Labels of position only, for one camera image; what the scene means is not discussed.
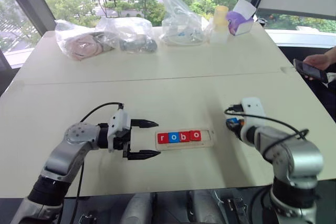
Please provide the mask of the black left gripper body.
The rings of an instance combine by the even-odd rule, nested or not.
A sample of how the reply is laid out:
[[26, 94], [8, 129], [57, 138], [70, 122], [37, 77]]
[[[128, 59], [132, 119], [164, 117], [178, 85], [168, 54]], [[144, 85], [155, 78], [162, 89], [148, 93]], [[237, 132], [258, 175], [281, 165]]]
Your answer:
[[131, 157], [131, 130], [124, 130], [116, 133], [114, 138], [114, 149], [123, 151], [123, 157]]

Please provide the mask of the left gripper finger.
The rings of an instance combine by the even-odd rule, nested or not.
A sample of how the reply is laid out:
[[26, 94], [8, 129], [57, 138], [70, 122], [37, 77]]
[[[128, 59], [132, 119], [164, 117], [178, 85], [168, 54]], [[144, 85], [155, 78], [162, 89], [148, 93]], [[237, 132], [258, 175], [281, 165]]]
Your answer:
[[141, 129], [148, 129], [159, 126], [156, 122], [145, 119], [131, 119], [131, 127], [138, 127]]
[[128, 160], [144, 160], [159, 155], [161, 152], [154, 150], [140, 150], [138, 152], [128, 152]]

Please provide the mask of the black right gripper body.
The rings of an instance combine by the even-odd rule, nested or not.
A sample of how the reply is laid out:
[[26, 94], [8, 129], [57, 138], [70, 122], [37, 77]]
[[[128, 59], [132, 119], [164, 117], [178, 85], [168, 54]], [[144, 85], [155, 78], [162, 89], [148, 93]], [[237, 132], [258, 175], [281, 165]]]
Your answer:
[[238, 120], [238, 131], [237, 137], [244, 143], [248, 143], [247, 141], [247, 126], [245, 125], [245, 120]]

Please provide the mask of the person's right hand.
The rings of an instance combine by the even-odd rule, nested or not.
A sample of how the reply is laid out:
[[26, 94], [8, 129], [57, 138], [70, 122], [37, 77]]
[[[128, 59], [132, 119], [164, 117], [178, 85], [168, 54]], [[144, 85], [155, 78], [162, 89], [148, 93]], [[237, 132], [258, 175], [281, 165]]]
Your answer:
[[307, 56], [303, 62], [320, 70], [326, 70], [329, 66], [335, 64], [335, 47], [323, 54]]

